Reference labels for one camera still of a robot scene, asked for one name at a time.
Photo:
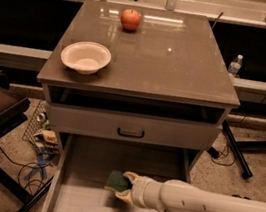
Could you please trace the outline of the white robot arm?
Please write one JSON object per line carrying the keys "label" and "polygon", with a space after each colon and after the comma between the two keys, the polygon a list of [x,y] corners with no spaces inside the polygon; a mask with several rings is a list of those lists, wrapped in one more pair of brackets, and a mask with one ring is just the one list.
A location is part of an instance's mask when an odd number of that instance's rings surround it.
{"label": "white robot arm", "polygon": [[266,202],[203,191],[184,181],[163,183],[147,176],[124,172],[125,190],[116,190],[117,198],[134,206],[157,212],[266,212]]}

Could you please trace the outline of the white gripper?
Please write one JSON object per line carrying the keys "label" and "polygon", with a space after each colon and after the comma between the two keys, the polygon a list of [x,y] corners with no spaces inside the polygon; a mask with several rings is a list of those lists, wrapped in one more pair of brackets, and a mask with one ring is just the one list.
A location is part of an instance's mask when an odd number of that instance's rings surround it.
{"label": "white gripper", "polygon": [[163,183],[154,181],[146,176],[140,176],[135,172],[127,171],[123,173],[124,178],[129,179],[133,187],[121,192],[116,192],[118,199],[128,204],[134,204],[140,208],[158,210],[163,212],[166,207],[161,202],[161,192]]}

